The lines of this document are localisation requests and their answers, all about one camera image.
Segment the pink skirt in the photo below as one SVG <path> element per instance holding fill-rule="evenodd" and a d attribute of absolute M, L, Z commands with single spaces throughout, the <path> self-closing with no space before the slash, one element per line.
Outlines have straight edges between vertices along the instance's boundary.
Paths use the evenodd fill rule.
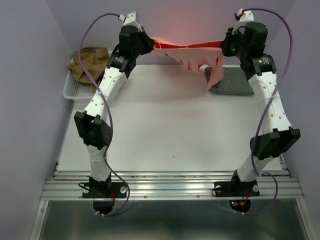
<path fill-rule="evenodd" d="M 158 37 L 153 37 L 152 40 L 154 40 L 152 53 L 158 57 L 169 56 L 191 71 L 198 71 L 204 65 L 211 67 L 208 90 L 223 78 L 225 56 L 221 40 L 189 45 L 179 45 Z"/>

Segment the grey pleated skirt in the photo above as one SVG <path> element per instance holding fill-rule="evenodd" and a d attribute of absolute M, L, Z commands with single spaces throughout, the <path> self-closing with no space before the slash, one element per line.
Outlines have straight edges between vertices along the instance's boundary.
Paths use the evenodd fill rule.
<path fill-rule="evenodd" d="M 223 67 L 223 78 L 209 92 L 224 96 L 252 96 L 254 91 L 240 67 Z"/>

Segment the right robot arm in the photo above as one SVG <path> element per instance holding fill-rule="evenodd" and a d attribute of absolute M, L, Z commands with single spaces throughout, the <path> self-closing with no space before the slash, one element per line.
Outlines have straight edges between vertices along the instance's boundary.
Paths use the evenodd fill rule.
<path fill-rule="evenodd" d="M 250 140 L 250 154 L 236 170 L 238 178 L 230 182 L 235 195 L 246 192 L 248 183 L 255 181 L 268 163 L 289 150 L 301 136 L 285 113 L 275 61 L 264 52 L 267 36 L 263 23 L 249 21 L 229 28 L 221 44 L 224 56 L 239 59 L 261 113 L 255 136 Z"/>

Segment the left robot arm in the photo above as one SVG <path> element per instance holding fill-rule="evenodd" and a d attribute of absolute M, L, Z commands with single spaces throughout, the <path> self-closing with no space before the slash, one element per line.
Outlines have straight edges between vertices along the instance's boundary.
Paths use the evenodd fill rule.
<path fill-rule="evenodd" d="M 136 67 L 137 58 L 150 53 L 154 41 L 139 24 L 121 27 L 119 43 L 106 65 L 104 76 L 96 92 L 84 108 L 74 115 L 79 137 L 86 145 L 91 173 L 89 187 L 100 197 L 111 193 L 111 171 L 106 165 L 107 150 L 113 138 L 110 104 Z"/>

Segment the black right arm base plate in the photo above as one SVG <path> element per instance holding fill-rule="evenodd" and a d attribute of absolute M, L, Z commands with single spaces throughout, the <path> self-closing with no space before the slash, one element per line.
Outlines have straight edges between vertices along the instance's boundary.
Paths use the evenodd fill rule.
<path fill-rule="evenodd" d="M 243 197 L 247 194 L 250 197 L 260 196 L 257 181 L 232 183 L 231 181 L 214 182 L 214 191 L 216 197 Z"/>

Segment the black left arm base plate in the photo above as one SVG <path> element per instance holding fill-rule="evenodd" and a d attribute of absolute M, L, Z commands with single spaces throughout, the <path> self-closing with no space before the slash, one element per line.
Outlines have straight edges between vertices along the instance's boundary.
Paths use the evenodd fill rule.
<path fill-rule="evenodd" d="M 84 199 L 125 199 L 127 189 L 123 182 L 112 182 L 110 186 L 95 189 L 89 182 L 80 182 L 78 186 L 82 189 Z"/>

